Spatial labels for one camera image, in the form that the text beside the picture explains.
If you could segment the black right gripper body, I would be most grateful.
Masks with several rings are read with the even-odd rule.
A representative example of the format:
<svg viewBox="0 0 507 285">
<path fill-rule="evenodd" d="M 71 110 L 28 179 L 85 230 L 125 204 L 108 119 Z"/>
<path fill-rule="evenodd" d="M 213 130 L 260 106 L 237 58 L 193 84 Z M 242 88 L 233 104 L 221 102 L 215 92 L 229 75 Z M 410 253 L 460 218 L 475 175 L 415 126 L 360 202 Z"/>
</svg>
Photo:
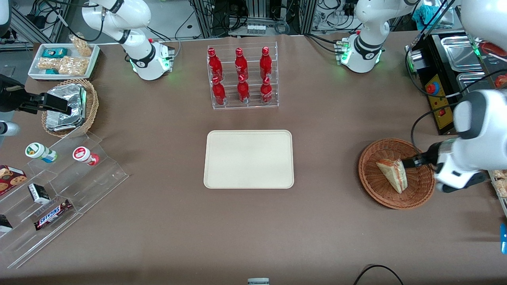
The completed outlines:
<svg viewBox="0 0 507 285">
<path fill-rule="evenodd" d="M 0 76 L 0 111 L 24 111 L 37 114 L 44 109 L 39 104 L 39 95 L 29 93 L 18 81 Z"/>
</svg>

